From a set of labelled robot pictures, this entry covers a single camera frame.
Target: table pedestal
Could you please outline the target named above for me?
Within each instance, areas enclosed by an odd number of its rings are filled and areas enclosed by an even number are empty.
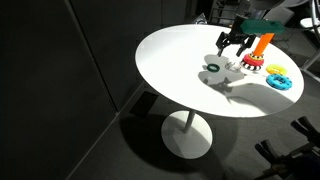
[[[170,114],[163,122],[161,134],[167,148],[185,159],[203,156],[212,144],[208,123],[194,110]]]

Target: table top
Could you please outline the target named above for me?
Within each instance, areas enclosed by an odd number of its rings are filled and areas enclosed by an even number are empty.
[[[304,80],[297,65],[277,47],[269,44],[264,51],[265,63],[258,73],[225,69],[228,61],[240,62],[251,49],[236,56],[239,45],[230,45],[217,56],[215,43],[229,28],[212,25],[180,25],[161,29],[147,36],[136,50],[136,65],[154,89],[167,98],[197,111],[226,117],[259,117],[280,112],[301,96]],[[209,63],[220,71],[206,70]],[[265,68],[278,64],[288,71],[293,85],[286,91],[266,82]]]
[[[310,17],[310,18],[301,19],[300,25],[303,28],[312,27],[312,18]]]

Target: dark floor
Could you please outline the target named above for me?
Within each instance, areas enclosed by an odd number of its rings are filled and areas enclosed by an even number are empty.
[[[276,36],[274,44],[298,66],[315,52],[304,34],[298,31]],[[316,62],[310,71],[319,73],[319,67],[320,63]],[[145,84],[69,179],[253,179],[269,168],[266,160],[255,151],[256,143],[269,139],[276,151],[282,154],[306,144],[305,137],[290,126],[292,120],[301,116],[307,116],[320,130],[320,83],[309,75],[303,75],[305,90],[300,100],[274,115],[240,119],[199,113],[211,127],[213,144],[207,154],[194,160],[173,155],[161,139],[161,125],[166,116],[186,110],[184,106],[159,95],[146,117],[134,115],[131,111],[144,91],[158,94]]]

